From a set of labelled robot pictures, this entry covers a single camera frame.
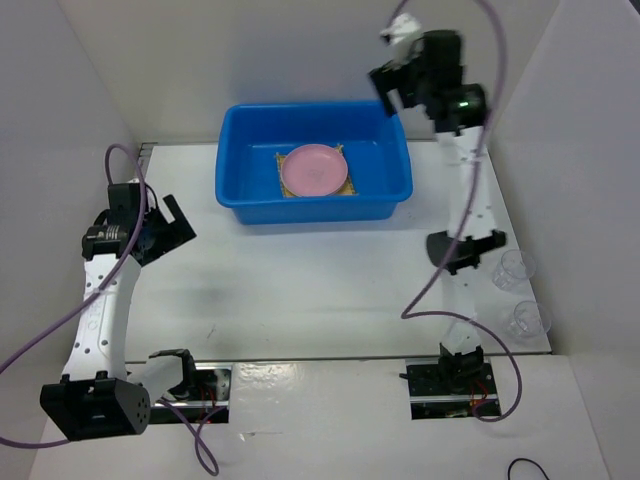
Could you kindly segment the clear plastic cup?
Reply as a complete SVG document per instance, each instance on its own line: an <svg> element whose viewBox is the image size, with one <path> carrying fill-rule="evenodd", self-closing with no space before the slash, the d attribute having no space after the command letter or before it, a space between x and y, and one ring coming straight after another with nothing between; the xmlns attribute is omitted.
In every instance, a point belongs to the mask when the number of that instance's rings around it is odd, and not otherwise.
<svg viewBox="0 0 640 480"><path fill-rule="evenodd" d="M507 315L504 329L514 339L529 340L545 336L552 323L553 315L544 306L524 300Z"/></svg>
<svg viewBox="0 0 640 480"><path fill-rule="evenodd" d="M512 291L536 273L534 258L522 250L508 250L500 257L491 280L502 291Z"/></svg>

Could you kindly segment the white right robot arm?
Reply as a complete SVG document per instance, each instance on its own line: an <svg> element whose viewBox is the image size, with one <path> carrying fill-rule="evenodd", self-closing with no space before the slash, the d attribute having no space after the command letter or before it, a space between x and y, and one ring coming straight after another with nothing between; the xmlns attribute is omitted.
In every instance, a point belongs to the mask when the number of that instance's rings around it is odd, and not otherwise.
<svg viewBox="0 0 640 480"><path fill-rule="evenodd" d="M482 163L489 107L485 89L464 79L463 41L454 30L423 32L409 24L381 33L392 59L369 77L385 112L396 113L390 94L405 108L421 106L432 121L444 165L448 194L447 227L426 238L426 251L442 284L441 314L450 324L432 367L411 366L403 374L411 395L473 395L480 391L484 351L472 290L472 276L484 254L505 246L492 212Z"/></svg>

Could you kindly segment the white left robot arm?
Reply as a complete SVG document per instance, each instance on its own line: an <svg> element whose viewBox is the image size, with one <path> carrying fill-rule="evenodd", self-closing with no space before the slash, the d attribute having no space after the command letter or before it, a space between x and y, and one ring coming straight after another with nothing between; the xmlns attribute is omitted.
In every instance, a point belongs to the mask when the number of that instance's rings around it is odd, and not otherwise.
<svg viewBox="0 0 640 480"><path fill-rule="evenodd" d="M151 408L166 394L184 400L199 387L195 361L186 349L157 351L139 373L128 371L125 344L135 285L143 267L195 239L172 195L141 204L135 183L108 188L108 209L82 238L85 297L76 337L61 378L42 387L40 405L67 440L75 442L139 435Z"/></svg>

